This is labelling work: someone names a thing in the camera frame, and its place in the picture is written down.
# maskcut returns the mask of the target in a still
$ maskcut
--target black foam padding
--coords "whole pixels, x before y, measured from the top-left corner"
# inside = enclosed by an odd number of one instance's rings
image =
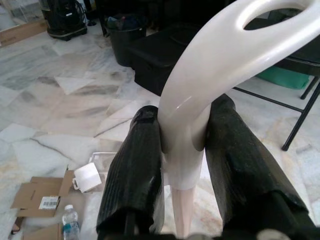
[[[280,193],[290,208],[308,212],[274,157],[225,94],[211,105],[205,155],[224,225],[271,192]]]
[[[140,234],[162,229],[165,210],[157,115],[155,106],[135,114],[110,165],[97,219],[99,237],[123,234],[128,212],[135,213]]]

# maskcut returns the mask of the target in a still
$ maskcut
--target marble floor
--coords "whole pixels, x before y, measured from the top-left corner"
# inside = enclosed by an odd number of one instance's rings
[[[243,88],[298,107],[303,91],[276,86],[258,78]],[[320,225],[320,101],[313,107],[289,151],[281,151],[299,114],[235,90],[227,93],[249,128],[278,161]],[[31,176],[61,177],[93,152],[116,152],[136,111],[158,106],[159,97],[134,83],[134,72],[117,64],[109,39],[99,26],[88,34],[59,41],[41,33],[0,48],[0,239],[7,239],[15,221],[10,209],[21,183]],[[22,232],[61,220],[63,206],[73,203],[81,221],[81,239],[96,239],[101,192],[71,192],[56,217],[27,218]],[[222,229],[206,161],[195,190],[192,233],[217,235]],[[163,232],[174,233],[169,188],[165,187]]]

